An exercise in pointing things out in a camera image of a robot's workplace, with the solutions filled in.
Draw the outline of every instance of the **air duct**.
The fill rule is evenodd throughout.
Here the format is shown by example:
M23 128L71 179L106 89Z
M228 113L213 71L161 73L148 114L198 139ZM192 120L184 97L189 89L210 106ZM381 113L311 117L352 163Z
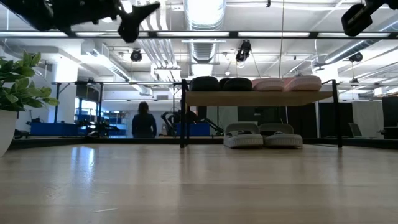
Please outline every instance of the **air duct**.
M391 17L378 25L374 32L397 32L398 31L398 15ZM350 43L340 47L338 50L328 54L325 57L325 63L331 64L346 59L365 48L368 48L381 40L353 40Z
M220 30L222 28L226 0L184 0L184 7L188 30L209 31ZM191 59L198 63L212 62L215 54L216 44L190 43ZM193 74L200 76L211 75L213 66L203 66L206 66L206 69L203 71L192 67Z

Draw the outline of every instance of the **wooden shelf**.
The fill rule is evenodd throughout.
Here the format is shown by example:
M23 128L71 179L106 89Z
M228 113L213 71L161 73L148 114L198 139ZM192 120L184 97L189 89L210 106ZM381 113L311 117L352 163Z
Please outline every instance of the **wooden shelf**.
M333 96L333 92L187 92L190 106L303 106Z

